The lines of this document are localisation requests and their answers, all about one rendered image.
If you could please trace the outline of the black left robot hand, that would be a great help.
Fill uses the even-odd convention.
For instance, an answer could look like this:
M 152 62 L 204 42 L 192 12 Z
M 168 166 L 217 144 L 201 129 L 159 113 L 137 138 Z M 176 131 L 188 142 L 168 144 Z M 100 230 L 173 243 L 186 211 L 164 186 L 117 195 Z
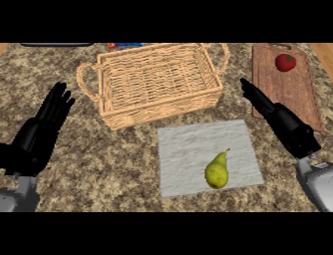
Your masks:
M 56 83 L 40 110 L 22 124 L 12 143 L 0 143 L 0 168 L 6 175 L 35 176 L 46 168 L 74 102 L 66 84 Z

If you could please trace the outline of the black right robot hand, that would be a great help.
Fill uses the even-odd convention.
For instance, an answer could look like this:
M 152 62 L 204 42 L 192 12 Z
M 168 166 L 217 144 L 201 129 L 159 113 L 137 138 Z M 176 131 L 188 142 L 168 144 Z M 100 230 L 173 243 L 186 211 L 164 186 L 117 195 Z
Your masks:
M 242 96 L 248 99 L 254 109 L 266 120 L 270 129 L 287 151 L 300 159 L 313 154 L 321 145 L 313 136 L 313 128 L 306 124 L 294 112 L 281 103 L 275 103 L 254 85 L 239 79 Z

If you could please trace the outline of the yellow-green pear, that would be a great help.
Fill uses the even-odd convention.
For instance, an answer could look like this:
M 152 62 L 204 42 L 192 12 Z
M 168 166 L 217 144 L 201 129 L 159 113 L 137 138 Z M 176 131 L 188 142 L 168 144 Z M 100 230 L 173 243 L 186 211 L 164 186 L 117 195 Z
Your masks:
M 204 169 L 205 183 L 213 189 L 222 189 L 227 183 L 226 153 L 227 149 L 216 155 Z

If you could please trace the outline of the tan wicker basket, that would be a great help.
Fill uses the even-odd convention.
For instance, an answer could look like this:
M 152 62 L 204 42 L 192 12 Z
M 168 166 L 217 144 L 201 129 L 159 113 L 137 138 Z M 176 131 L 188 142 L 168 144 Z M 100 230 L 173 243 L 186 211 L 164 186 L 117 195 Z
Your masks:
M 216 106 L 225 66 L 207 43 L 158 43 L 100 54 L 77 68 L 78 87 L 117 130 Z

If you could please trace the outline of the brown wooden cutting board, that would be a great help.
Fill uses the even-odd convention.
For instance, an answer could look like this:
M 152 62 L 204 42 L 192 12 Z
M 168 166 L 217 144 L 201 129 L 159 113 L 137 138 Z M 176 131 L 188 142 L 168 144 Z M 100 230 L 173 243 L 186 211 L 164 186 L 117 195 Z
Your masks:
M 279 72 L 275 59 L 281 54 L 296 59 L 296 67 Z M 307 56 L 288 43 L 259 43 L 251 48 L 251 84 L 275 103 L 281 103 L 318 131 L 322 131 Z

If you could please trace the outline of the dark grey flat object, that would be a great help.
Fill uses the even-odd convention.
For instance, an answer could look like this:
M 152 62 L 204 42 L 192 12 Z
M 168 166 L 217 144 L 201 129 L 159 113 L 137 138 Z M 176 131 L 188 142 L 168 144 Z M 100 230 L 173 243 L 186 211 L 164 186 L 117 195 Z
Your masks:
M 88 47 L 94 43 L 19 43 L 23 47 L 38 47 L 38 48 L 69 48 L 69 47 Z

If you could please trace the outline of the blue and red object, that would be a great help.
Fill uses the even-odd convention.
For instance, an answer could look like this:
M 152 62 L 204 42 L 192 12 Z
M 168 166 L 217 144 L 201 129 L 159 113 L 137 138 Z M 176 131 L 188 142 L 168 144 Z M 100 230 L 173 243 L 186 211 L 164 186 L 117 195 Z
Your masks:
M 108 43 L 108 50 L 142 47 L 143 43 Z

